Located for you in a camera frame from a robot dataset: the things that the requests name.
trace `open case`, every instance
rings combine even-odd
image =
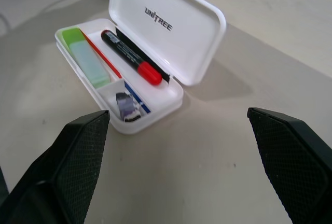
[[[62,32],[75,26],[56,32],[57,46],[100,108],[109,110],[110,123],[123,134],[133,134],[182,105],[183,89],[174,78],[187,86],[202,80],[226,31],[226,20],[219,9],[204,0],[110,0],[109,14],[116,24],[96,19],[76,26],[116,67],[121,79],[99,57],[111,82],[101,88],[92,86],[63,41]],[[170,75],[169,82],[162,80],[152,86],[102,41],[103,30],[116,33],[116,28]],[[133,122],[121,120],[115,97],[127,85],[150,110]]]

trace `white table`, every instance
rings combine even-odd
[[[0,0],[0,166],[9,190],[66,123],[99,110],[54,33],[108,18],[107,6]],[[109,126],[86,223],[291,223],[246,111],[300,118],[332,145],[332,80],[228,25],[203,82],[185,91],[180,110],[137,135]]]

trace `case lid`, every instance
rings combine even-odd
[[[226,31],[223,13],[204,0],[110,0],[110,17],[165,72],[199,83]]]

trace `green eraser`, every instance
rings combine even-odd
[[[110,83],[109,74],[79,28],[63,31],[62,37],[69,47],[74,60],[95,88]]]

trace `white plastic case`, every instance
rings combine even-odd
[[[76,25],[104,53],[122,74],[119,79],[102,60],[112,82],[95,89],[68,53],[62,31],[56,32],[57,46],[101,109],[109,110],[110,123],[123,134],[134,134],[175,111],[182,105],[183,89],[198,84],[226,31],[223,13],[204,0],[110,0],[109,19],[96,19]],[[101,39],[103,30],[115,33],[115,27],[170,75],[170,81],[152,86]],[[119,117],[115,94],[125,83],[151,110],[134,122]]]

